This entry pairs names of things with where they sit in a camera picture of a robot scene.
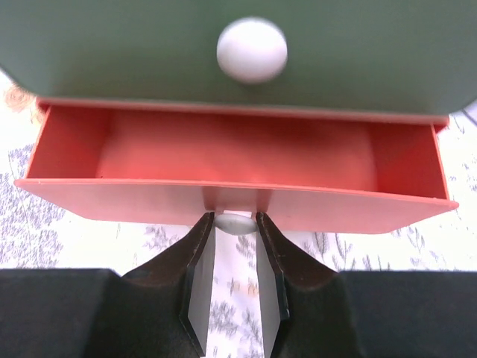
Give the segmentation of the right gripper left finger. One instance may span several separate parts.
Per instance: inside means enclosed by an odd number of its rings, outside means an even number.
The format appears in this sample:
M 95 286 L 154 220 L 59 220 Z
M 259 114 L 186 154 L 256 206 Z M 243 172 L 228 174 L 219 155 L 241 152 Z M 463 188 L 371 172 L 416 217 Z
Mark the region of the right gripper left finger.
M 109 269 L 1 271 L 3 357 L 204 357 L 214 214 L 118 275 Z

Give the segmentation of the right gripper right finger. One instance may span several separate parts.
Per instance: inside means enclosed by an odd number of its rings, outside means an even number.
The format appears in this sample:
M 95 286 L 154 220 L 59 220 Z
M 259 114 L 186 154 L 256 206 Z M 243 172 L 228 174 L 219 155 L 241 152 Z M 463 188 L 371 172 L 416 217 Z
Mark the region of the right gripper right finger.
M 266 357 L 474 357 L 476 274 L 336 272 L 256 215 Z

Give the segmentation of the pink drawer box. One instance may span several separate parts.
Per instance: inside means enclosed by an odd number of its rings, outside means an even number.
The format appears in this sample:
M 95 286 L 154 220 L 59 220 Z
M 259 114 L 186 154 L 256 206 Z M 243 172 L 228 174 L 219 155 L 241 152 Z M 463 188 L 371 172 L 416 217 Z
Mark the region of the pink drawer box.
M 387 233 L 454 210 L 447 116 L 43 99 L 16 185 L 88 219 L 194 224 L 266 213 L 284 230 Z

